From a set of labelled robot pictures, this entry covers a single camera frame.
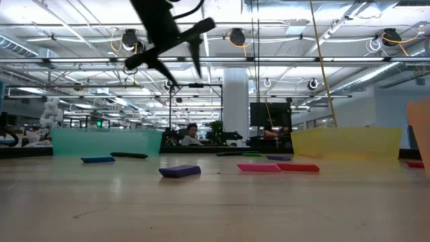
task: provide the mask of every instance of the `teal bin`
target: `teal bin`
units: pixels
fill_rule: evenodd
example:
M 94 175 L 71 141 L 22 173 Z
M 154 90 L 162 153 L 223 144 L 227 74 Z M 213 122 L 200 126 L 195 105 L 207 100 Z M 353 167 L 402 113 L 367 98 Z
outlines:
M 112 152 L 158 155 L 162 132 L 139 129 L 69 129 L 50 132 L 56 156 L 106 157 Z

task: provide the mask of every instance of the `ceiling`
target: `ceiling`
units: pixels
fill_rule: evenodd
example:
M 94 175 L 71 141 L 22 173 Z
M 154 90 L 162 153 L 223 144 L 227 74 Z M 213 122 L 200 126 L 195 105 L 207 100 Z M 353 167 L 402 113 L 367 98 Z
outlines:
M 147 43 L 146 31 L 140 24 L 140 20 L 129 1 L 45 0 L 44 3 L 48 10 L 40 7 L 36 1 L 38 0 L 2 0 L 0 2 L 0 35 L 7 36 L 35 52 L 41 48 L 47 48 L 55 52 L 60 58 L 130 56 L 132 53 L 124 49 L 116 52 L 111 47 L 111 45 L 114 48 L 121 46 L 118 39 L 127 28 L 136 28 L 138 38 L 145 44 Z M 345 20 L 344 16 L 351 9 L 354 1 L 314 1 L 318 37 L 326 34 L 331 28 L 336 29 L 326 40 L 321 42 L 322 56 L 371 57 L 398 54 L 402 51 L 399 45 L 394 47 L 381 46 L 381 48 L 376 46 L 375 51 L 369 51 L 371 39 L 376 34 L 380 35 L 385 28 L 395 28 L 403 40 L 414 38 L 414 40 L 404 44 L 406 49 L 423 41 L 430 31 L 430 25 L 427 24 L 430 22 L 430 9 L 428 7 L 393 7 L 397 3 L 398 1 L 374 1 L 374 3 L 366 4 L 364 10 L 360 10 L 351 19 Z M 171 12 L 173 15 L 184 13 L 197 4 L 198 0 L 181 0 L 178 3 L 173 3 L 174 8 Z M 193 23 L 200 21 L 203 17 L 212 17 L 215 20 L 217 27 L 207 33 L 208 45 L 205 47 L 205 44 L 201 44 L 200 46 L 201 56 L 318 56 L 308 1 L 261 0 L 259 1 L 258 13 L 256 5 L 257 1 L 254 1 L 253 8 L 255 10 L 251 12 L 250 0 L 206 0 L 202 11 L 197 11 L 177 22 L 180 30 L 184 31 L 191 28 Z M 70 25 L 75 33 L 64 27 L 59 19 Z M 305 26 L 298 26 L 299 29 L 301 28 L 300 32 L 290 34 L 292 32 L 289 31 L 295 30 L 294 24 L 298 19 L 305 19 Z M 223 39 L 223 35 L 228 35 L 232 28 L 243 29 L 243 33 L 247 37 L 247 44 L 249 44 L 246 48 L 235 47 L 230 44 L 228 38 Z M 257 43 L 257 33 L 259 33 L 259 44 Z M 253 35 L 256 39 L 254 43 L 250 42 Z M 90 42 L 91 47 L 80 38 Z M 2 58 L 22 58 L 22 56 L 2 48 L 0 48 L 0 55 Z M 189 52 L 186 45 L 180 44 L 161 56 L 189 56 Z M 28 85 L 40 85 L 40 81 L 47 82 L 48 80 L 55 80 L 55 85 L 72 85 L 76 82 L 84 85 L 127 84 L 129 88 L 111 87 L 109 93 L 112 95 L 161 95 L 167 93 L 163 87 L 165 77 L 154 70 L 139 71 L 129 77 L 122 71 L 113 72 L 111 67 L 115 68 L 115 66 L 107 66 L 106 64 L 83 64 L 84 67 L 98 68 L 102 71 L 79 71 L 76 70 L 77 66 L 72 64 L 61 64 L 59 69 L 62 71 L 20 63 L 7 64 L 7 66 L 34 77 L 35 81 L 28 78 L 25 80 L 31 81 L 28 82 Z M 212 84 L 222 84 L 223 69 L 230 67 L 223 63 L 217 65 L 206 63 L 202 68 L 202 79 L 200 79 L 194 67 L 189 63 L 167 63 L 167 66 L 173 76 L 182 84 L 209 83 L 209 81 Z M 323 76 L 318 63 L 311 66 L 296 63 L 292 66 L 261 65 L 259 67 L 261 93 L 314 95 L 324 89 L 322 85 L 316 91 L 309 91 L 306 87 L 308 81 L 312 79 L 322 81 Z M 365 65 L 354 64 L 332 65 L 325 67 L 325 74 L 329 85 L 334 86 L 365 69 L 365 67 Z M 255 88 L 256 70 L 253 63 L 249 63 L 247 68 L 249 78 L 252 80 L 249 82 L 249 86 L 252 89 Z M 266 79 L 271 81 L 269 87 L 264 85 Z M 133 83 L 139 87 L 144 87 L 144 89 L 131 88 Z M 15 85 L 24 84 L 22 82 L 15 83 Z M 86 88 L 82 91 L 75 91 L 71 88 L 59 87 L 45 91 L 48 93 L 61 92 L 64 95 L 90 95 L 90 90 Z M 215 87 L 214 90 L 184 87 L 178 94 L 206 94 L 213 95 L 213 97 L 184 99 L 183 103 L 174 103 L 173 105 L 220 105 L 220 98 L 214 94 L 215 91 L 220 91 L 219 87 Z M 15 90 L 14 93 L 32 94 L 22 90 Z M 270 102 L 284 102 L 284 100 L 285 98 L 269 98 Z M 143 110 L 159 112 L 167 110 L 162 103 L 168 103 L 167 98 L 158 100 L 135 98 L 127 101 Z M 95 101 L 94 99 L 87 99 L 80 102 L 92 103 L 94 106 L 105 110 L 113 108 L 112 105 L 107 106 L 102 99 Z M 220 110 L 213 108 L 209 111 L 219 114 Z

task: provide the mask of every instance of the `table surface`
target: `table surface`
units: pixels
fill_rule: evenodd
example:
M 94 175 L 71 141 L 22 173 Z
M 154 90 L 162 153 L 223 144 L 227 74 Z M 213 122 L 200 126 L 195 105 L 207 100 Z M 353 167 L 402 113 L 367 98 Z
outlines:
M 319 173 L 241 172 L 265 157 L 161 155 L 82 164 L 0 161 L 2 241 L 430 241 L 430 181 L 399 161 L 321 161 Z M 162 178 L 160 167 L 201 175 Z

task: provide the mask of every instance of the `blue block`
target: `blue block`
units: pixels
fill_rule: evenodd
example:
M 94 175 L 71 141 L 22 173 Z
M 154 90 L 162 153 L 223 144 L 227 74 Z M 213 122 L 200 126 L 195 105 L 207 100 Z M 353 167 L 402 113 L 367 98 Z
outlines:
M 160 174 L 164 177 L 181 178 L 189 175 L 200 174 L 198 165 L 180 165 L 178 167 L 160 168 Z
M 84 163 L 101 163 L 115 161 L 113 157 L 81 158 Z
M 289 157 L 276 157 L 276 156 L 271 156 L 271 155 L 268 155 L 267 159 L 275 160 L 275 161 L 291 161 L 291 158 L 289 158 Z

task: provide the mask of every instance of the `black monitor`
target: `black monitor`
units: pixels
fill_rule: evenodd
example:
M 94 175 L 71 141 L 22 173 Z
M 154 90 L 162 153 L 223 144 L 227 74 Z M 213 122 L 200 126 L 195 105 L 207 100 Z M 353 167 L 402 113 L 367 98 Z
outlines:
M 267 103 L 267 106 L 263 102 L 250 103 L 250 110 L 251 126 L 291 126 L 291 106 L 289 103 Z

